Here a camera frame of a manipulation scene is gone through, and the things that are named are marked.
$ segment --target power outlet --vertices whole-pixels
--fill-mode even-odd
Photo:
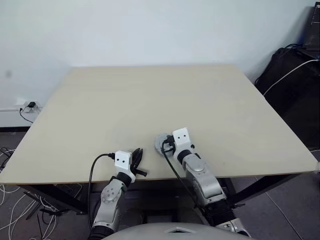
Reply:
[[[28,107],[29,103],[31,102],[35,102],[35,105],[34,107]],[[32,110],[36,110],[39,108],[39,104],[37,101],[25,101],[24,104],[23,104],[23,108],[24,108],[24,113],[29,113],[30,111]]]

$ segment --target black table leg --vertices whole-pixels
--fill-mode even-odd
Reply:
[[[220,186],[222,187],[222,189],[224,190],[224,193],[228,197],[236,194],[236,190],[235,190],[235,187],[231,181],[231,178],[229,178],[229,177],[218,178],[217,180],[220,183]]]
[[[42,206],[41,202],[39,202],[33,209],[32,211],[29,213],[29,215],[25,218],[25,220],[29,220],[33,214],[35,214],[36,211],[38,211],[38,209]]]
[[[70,209],[78,214],[87,213],[87,205],[84,202],[70,196],[53,184],[33,184],[33,185],[19,185],[40,197],[45,198],[50,204],[57,209]]]
[[[88,188],[89,184],[88,183],[83,183],[82,184],[82,191],[81,191],[81,194],[79,196],[79,200],[80,202],[82,203],[88,203]]]
[[[240,192],[230,196],[228,201],[231,204],[239,203],[243,200],[252,199],[260,194],[263,194],[293,178],[299,174],[271,175],[264,176],[255,183],[241,190]]]

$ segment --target wooden table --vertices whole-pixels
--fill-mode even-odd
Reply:
[[[0,183],[85,183],[96,156],[135,148],[143,148],[139,168],[148,172],[138,179],[172,179],[154,139],[183,127],[218,178],[316,169],[313,155],[233,65],[79,67],[49,99]],[[114,174],[106,157],[93,181]]]

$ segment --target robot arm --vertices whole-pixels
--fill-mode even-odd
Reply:
[[[235,217],[232,209],[235,206],[228,203],[210,164],[195,153],[187,128],[175,130],[172,135],[160,135],[155,148],[165,157],[166,153],[173,152],[174,160],[181,164],[186,179],[193,187],[198,207],[211,226],[249,236],[240,219]]]
[[[103,239],[118,230],[120,221],[119,204],[123,200],[127,187],[134,183],[136,174],[146,176],[147,173],[137,169],[143,150],[136,149],[133,153],[117,151],[114,165],[116,176],[101,192],[101,204],[95,216],[88,240]]]
[[[175,143],[174,159],[177,159],[185,170],[186,178],[191,182],[196,193],[198,203],[206,205],[226,199],[226,195],[209,163],[194,153],[188,130],[181,128],[172,133]]]

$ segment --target black cable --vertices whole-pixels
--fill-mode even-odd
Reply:
[[[39,215],[38,214],[36,215],[36,219],[38,221],[38,226],[39,226],[39,230],[40,230],[41,239],[43,239],[44,235],[42,234],[42,229],[41,229],[41,226],[40,226],[40,220],[39,220]]]
[[[192,201],[194,202],[194,205],[200,210],[200,212],[206,216],[205,211],[203,210],[203,208],[201,206],[198,205],[197,199],[194,197],[194,195],[191,193],[191,191],[188,189],[188,187],[185,185],[185,183],[182,181],[181,177],[179,176],[179,174],[177,173],[177,171],[175,170],[174,166],[171,164],[169,158],[167,157],[166,151],[165,151],[165,142],[162,142],[161,145],[161,152],[166,160],[166,162],[169,164],[170,168],[172,169],[172,171],[174,172],[174,174],[176,175],[177,179],[180,181],[180,183],[182,184],[182,186],[184,187],[184,189],[186,190],[186,192],[188,193],[188,195],[191,197]]]
[[[94,171],[95,164],[96,164],[97,160],[98,160],[99,158],[103,157],[103,156],[108,156],[108,157],[110,157],[110,154],[112,154],[112,153],[100,154],[99,156],[97,156],[97,157],[95,158],[95,160],[93,161],[92,166],[91,166],[89,183],[88,183],[88,196],[87,196],[88,223],[89,223],[89,228],[90,228],[90,229],[92,228],[92,224],[93,224],[93,220],[92,220],[92,217],[91,217],[91,208],[90,208],[90,194],[91,194],[92,174],[93,174],[93,171]]]
[[[7,147],[1,147],[0,148],[0,152],[3,153],[4,155],[6,155],[6,159],[0,165],[0,168],[2,170],[2,169],[4,169],[6,167],[7,162],[11,158],[11,156],[12,156],[14,151],[10,151],[9,148],[7,148]]]
[[[20,108],[20,110],[19,110],[20,116],[21,116],[24,120],[26,120],[26,121],[28,121],[28,122],[30,122],[30,123],[33,124],[33,123],[34,123],[33,121],[30,121],[30,120],[26,119],[24,116],[22,116],[22,112],[23,112],[25,109],[26,109],[26,107],[25,107],[24,109]]]
[[[45,212],[42,212],[42,215],[41,215],[42,222],[43,222],[45,225],[49,225],[49,222],[46,222],[46,221],[45,221],[44,213],[45,213]]]

